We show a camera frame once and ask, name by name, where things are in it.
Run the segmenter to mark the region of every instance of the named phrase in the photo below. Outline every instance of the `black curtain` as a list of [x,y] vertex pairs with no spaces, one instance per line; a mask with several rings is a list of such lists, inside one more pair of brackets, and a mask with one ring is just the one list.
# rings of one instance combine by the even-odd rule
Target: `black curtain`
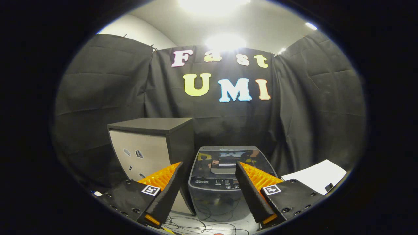
[[[174,51],[193,50],[172,67]],[[206,46],[152,52],[131,39],[96,35],[68,67],[56,100],[53,133],[71,167],[103,185],[124,178],[113,156],[106,125],[147,118],[194,118],[195,150],[201,146],[257,146],[278,175],[324,159],[349,171],[363,147],[365,104],[361,80],[344,54],[320,32],[275,56],[238,49],[205,62]],[[236,54],[249,65],[237,63]],[[267,68],[257,64],[262,55]],[[190,96],[185,74],[209,73],[209,90]],[[250,101],[220,102],[221,85],[247,78]],[[270,100],[260,100],[256,79],[267,81]]]
[[316,31],[276,56],[275,65],[290,149],[276,163],[281,174],[325,159],[350,171],[365,147],[366,104],[362,79],[348,58]]
[[[174,51],[193,50],[189,60],[181,67],[171,67]],[[276,131],[269,126],[274,99],[260,100],[256,79],[267,80],[272,92],[273,55],[259,50],[240,49],[221,53],[221,61],[205,62],[206,46],[176,47],[157,51],[151,60],[150,74],[145,91],[145,115],[150,118],[192,117],[195,132],[195,151],[202,146],[254,145],[263,153],[271,154],[275,146]],[[248,57],[248,66],[237,63],[236,54]],[[267,58],[268,68],[258,66],[254,56]],[[196,74],[195,88],[202,88],[200,74],[209,73],[209,90],[202,96],[185,93],[183,76]],[[235,85],[240,78],[247,78],[250,101],[232,99],[220,102],[221,79],[229,79]]]
[[144,117],[144,91],[152,48],[132,39],[96,35],[62,78],[53,135],[63,163],[95,185],[124,175],[107,124]]

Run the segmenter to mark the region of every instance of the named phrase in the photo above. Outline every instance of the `white paper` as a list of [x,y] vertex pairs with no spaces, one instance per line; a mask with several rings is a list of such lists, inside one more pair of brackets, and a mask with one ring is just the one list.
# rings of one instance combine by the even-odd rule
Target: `white paper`
[[346,173],[343,168],[329,160],[324,160],[304,170],[284,175],[282,180],[297,179],[311,189],[325,195],[327,193],[325,187],[330,183],[335,186]]

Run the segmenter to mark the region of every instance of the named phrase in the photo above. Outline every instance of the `ceiling light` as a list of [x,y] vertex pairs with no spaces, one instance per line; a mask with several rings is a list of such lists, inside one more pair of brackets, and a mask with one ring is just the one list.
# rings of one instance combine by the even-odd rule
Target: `ceiling light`
[[224,15],[249,0],[179,0],[180,6],[191,13]]
[[280,51],[279,51],[279,53],[278,53],[278,55],[280,55],[282,52],[284,52],[286,50],[286,48],[282,48]]
[[220,34],[210,37],[206,41],[206,45],[210,49],[225,51],[237,49],[239,47],[245,47],[246,43],[242,38],[238,37],[237,35]]
[[315,27],[313,24],[311,24],[309,22],[306,22],[305,25],[308,26],[308,27],[310,27],[313,30],[317,30],[318,29],[317,27]]

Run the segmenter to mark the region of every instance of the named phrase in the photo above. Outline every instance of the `floor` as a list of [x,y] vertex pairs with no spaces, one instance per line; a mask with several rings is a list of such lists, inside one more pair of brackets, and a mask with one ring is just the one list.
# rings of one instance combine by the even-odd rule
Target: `floor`
[[[228,223],[219,223],[200,221],[197,219],[197,217],[185,216],[183,214],[170,212],[167,221],[163,225],[163,228],[184,235],[250,235],[254,234],[260,228],[260,225],[255,222],[252,214],[249,214],[242,220],[229,221]],[[158,231],[163,234],[173,235],[172,233],[164,231],[163,229]]]

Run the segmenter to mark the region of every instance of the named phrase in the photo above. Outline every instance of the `washing machine lid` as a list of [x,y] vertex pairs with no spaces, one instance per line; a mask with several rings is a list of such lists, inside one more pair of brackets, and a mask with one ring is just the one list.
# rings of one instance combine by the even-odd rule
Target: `washing machine lid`
[[199,151],[192,176],[202,178],[231,178],[235,176],[237,161],[249,164],[267,173],[273,173],[271,165],[260,150]]

